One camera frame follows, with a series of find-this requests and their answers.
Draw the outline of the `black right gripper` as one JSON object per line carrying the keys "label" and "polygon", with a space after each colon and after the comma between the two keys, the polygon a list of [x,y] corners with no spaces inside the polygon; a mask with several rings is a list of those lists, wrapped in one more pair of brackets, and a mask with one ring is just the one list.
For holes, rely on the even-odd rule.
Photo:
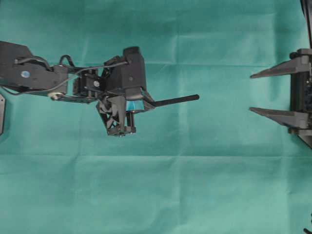
{"label": "black right gripper", "polygon": [[[289,75],[297,71],[297,62],[289,60],[280,63],[269,69],[260,71],[250,76],[250,78],[262,78]],[[280,125],[291,127],[288,133],[297,135],[306,145],[312,147],[312,136],[303,135],[299,129],[312,130],[312,70],[298,72],[291,75],[291,103],[290,110],[271,110],[263,108],[249,108],[261,116],[267,117]],[[302,127],[302,113],[308,114],[308,125]]]}

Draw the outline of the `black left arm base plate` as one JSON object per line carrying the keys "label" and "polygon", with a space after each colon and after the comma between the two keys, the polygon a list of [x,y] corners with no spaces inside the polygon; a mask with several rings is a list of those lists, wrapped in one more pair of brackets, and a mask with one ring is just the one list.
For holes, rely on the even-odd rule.
{"label": "black left arm base plate", "polygon": [[5,117],[5,98],[0,94],[0,135],[3,134],[4,117]]}

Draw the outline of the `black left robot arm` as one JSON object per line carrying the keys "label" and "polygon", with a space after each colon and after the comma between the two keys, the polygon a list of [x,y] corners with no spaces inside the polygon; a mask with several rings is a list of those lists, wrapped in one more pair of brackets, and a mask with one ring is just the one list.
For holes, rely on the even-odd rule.
{"label": "black left robot arm", "polygon": [[69,55],[50,65],[34,56],[28,47],[3,41],[0,85],[16,96],[31,94],[65,102],[96,102],[110,136],[134,133],[134,115],[155,108],[147,91],[144,58],[138,47],[124,49],[121,56],[102,66],[77,67]]}

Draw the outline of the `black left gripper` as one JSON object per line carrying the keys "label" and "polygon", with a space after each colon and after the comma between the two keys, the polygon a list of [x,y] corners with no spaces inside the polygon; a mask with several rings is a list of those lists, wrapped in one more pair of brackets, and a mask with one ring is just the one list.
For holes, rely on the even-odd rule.
{"label": "black left gripper", "polygon": [[143,99],[127,100],[121,84],[121,68],[128,62],[124,56],[105,62],[104,92],[96,105],[109,136],[120,137],[136,132],[134,115],[153,110],[154,100],[146,90]]}

